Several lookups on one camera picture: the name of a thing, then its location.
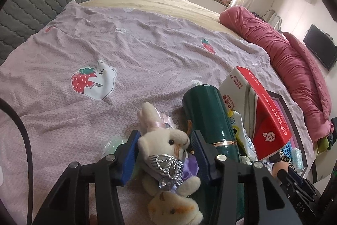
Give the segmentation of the leopard print scrunchie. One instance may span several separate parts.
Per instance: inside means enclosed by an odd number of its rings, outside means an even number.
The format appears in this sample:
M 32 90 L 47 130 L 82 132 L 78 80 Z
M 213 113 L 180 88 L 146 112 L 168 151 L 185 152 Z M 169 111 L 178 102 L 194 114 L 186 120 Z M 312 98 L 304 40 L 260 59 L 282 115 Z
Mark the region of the leopard print scrunchie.
M 291 158 L 289 156 L 287 156 L 282 150 L 279 151 L 279 156 L 280 156 L 280 160 L 282 162 L 286 162 L 289 165 L 289 167 L 291 167 L 291 168 L 294 167 L 293 164 L 292 164 Z

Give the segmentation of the orange makeup sponge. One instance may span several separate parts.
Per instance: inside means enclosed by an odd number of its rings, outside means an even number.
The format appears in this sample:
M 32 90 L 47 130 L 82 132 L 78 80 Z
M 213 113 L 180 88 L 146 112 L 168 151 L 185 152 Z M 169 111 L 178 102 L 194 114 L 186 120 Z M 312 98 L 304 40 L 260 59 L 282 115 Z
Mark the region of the orange makeup sponge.
M 289 163 L 288 162 L 277 162 L 273 165 L 272 169 L 272 176 L 277 179 L 278 172 L 281 170 L 285 170 L 286 172 L 289 170 Z

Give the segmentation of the pink red quilt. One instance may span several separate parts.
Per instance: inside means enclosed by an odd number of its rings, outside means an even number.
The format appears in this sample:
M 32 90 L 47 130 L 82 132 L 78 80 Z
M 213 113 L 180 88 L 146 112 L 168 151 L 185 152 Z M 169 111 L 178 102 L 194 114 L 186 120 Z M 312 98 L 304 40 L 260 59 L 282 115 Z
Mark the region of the pink red quilt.
M 332 101 L 323 74 L 307 47 L 289 32 L 280 34 L 243 6 L 233 6 L 219 16 L 220 23 L 247 42 L 268 53 L 271 65 L 302 109 L 314 143 L 329 136 Z

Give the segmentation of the small white wipes packet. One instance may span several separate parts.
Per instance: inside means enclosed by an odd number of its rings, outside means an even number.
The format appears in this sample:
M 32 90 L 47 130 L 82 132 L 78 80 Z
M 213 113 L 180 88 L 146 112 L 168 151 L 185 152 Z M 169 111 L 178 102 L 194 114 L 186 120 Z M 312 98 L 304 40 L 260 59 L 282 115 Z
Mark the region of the small white wipes packet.
M 251 138 L 247 135 L 241 115 L 234 110 L 229 110 L 228 116 L 242 155 L 248 157 L 251 162 L 258 161 L 257 152 Z

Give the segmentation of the white floral sock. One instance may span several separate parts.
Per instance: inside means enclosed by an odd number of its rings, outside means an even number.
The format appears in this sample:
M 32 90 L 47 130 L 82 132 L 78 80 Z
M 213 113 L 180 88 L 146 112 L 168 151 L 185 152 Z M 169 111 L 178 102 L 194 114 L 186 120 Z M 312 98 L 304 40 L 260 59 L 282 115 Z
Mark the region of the white floral sock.
M 247 156 L 241 155 L 240 158 L 243 164 L 250 165 L 250 166 L 253 164 L 251 159 Z

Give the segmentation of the green tissue pack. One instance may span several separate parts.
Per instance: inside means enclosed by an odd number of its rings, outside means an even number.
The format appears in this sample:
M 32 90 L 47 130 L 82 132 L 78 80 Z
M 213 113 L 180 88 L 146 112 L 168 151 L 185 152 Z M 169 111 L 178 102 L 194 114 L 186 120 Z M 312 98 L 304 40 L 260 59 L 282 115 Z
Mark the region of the green tissue pack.
M 293 148 L 291 150 L 292 164 L 297 172 L 302 172 L 304 170 L 302 152 L 298 148 Z

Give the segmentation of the dark green thermos bottle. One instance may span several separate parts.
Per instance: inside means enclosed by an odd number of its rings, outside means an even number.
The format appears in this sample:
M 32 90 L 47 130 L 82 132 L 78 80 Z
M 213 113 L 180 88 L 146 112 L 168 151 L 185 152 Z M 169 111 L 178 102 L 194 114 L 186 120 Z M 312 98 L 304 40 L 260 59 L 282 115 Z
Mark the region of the dark green thermos bottle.
M 200 131 L 205 142 L 213 145 L 220 154 L 238 163 L 241 161 L 227 108 L 216 87 L 199 85 L 189 89 L 183 96 L 182 106 L 187 120 L 191 122 L 191 133 Z M 239 220 L 243 218 L 243 205 L 243 201 L 239 201 Z

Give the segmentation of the beige bed mattress cover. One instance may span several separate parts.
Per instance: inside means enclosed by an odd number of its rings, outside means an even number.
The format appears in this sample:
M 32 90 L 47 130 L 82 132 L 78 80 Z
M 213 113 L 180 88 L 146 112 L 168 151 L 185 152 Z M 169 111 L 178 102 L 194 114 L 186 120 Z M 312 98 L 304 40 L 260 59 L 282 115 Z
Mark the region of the beige bed mattress cover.
M 189 20 L 212 31 L 221 31 L 240 38 L 235 32 L 223 26 L 219 14 L 186 0 L 90 0 L 81 3 L 86 7 L 133 8 L 175 18 Z

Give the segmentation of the black wall television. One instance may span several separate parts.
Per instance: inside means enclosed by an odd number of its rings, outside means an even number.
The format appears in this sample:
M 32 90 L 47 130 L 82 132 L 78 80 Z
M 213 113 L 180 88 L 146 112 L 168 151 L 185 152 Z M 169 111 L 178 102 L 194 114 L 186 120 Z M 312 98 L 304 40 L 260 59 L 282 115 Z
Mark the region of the black wall television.
M 330 70 L 334 66 L 336 62 L 336 45 L 328 34 L 312 24 L 303 42 L 325 69 Z

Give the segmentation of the red white tissue box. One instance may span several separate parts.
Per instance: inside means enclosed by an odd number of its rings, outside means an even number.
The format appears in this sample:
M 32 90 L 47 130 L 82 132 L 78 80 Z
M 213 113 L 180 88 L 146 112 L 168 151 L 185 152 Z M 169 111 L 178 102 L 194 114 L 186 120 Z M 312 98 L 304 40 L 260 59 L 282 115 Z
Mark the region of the red white tissue box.
M 283 115 L 249 69 L 232 69 L 219 91 L 226 107 L 241 115 L 259 160 L 271 157 L 292 138 Z

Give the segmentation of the dark purple box tray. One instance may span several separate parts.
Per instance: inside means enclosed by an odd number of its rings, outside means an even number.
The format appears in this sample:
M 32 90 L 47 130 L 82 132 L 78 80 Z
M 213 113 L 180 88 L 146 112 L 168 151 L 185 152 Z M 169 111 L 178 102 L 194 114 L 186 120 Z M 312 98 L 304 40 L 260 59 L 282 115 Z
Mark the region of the dark purple box tray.
M 296 172 L 305 177 L 305 173 L 307 172 L 308 164 L 307 164 L 307 157 L 304 151 L 303 143 L 298 131 L 298 128 L 293 120 L 293 117 L 289 111 L 289 108 L 283 99 L 283 97 L 275 92 L 272 91 L 267 91 L 269 93 L 269 96 L 271 99 L 274 101 L 276 104 L 277 108 L 280 110 L 282 113 L 285 121 L 287 122 L 289 129 L 292 133 L 292 138 L 289 141 L 289 147 L 291 146 L 292 148 L 297 148 L 301 151 L 302 154 L 302 163 L 303 163 L 303 169 L 302 170 L 296 170 Z

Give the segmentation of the green cloth under quilt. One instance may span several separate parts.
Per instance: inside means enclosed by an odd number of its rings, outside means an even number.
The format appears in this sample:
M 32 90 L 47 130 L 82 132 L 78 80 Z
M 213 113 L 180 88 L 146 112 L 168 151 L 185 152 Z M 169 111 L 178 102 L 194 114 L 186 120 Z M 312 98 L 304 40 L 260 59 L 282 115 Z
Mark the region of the green cloth under quilt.
M 329 146 L 330 146 L 330 142 L 328 140 L 328 136 L 321 138 L 317 141 L 317 145 L 318 145 L 318 152 L 319 153 L 323 153 L 325 151 L 328 150 Z

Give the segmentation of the white plush bunny toy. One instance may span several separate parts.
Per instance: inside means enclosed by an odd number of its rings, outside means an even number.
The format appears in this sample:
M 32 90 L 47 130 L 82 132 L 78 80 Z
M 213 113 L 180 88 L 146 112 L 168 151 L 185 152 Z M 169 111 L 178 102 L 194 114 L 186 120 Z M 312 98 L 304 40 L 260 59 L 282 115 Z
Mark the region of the white plush bunny toy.
M 203 214 L 191 198 L 199 187 L 199 166 L 188 153 L 188 134 L 171 117 L 146 102 L 138 111 L 144 131 L 138 139 L 142 186 L 152 197 L 148 215 L 154 224 L 200 224 Z

